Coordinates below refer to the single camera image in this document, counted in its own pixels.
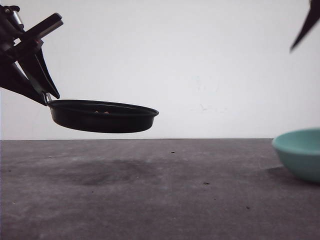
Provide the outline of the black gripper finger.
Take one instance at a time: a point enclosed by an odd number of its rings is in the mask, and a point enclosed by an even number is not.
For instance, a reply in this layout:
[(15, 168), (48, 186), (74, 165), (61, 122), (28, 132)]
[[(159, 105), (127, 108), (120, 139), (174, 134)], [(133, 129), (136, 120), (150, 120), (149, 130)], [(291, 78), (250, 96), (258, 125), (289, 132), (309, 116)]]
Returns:
[(309, 11), (295, 40), (289, 48), (292, 52), (320, 20), (320, 0), (309, 1)]

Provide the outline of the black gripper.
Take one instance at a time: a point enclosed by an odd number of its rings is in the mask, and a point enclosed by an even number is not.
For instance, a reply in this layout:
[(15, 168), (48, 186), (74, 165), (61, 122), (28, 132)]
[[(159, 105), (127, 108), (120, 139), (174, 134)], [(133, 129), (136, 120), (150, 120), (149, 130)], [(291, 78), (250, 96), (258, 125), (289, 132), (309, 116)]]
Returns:
[[(63, 25), (62, 16), (53, 13), (29, 30), (24, 30), (19, 11), (17, 5), (0, 6), (0, 40), (8, 44), (0, 48), (3, 52), (0, 62), (5, 64), (0, 66), (0, 87), (47, 106), (46, 94), (56, 99), (60, 94), (44, 59), (42, 38)], [(19, 63), (26, 76), (15, 62)]]

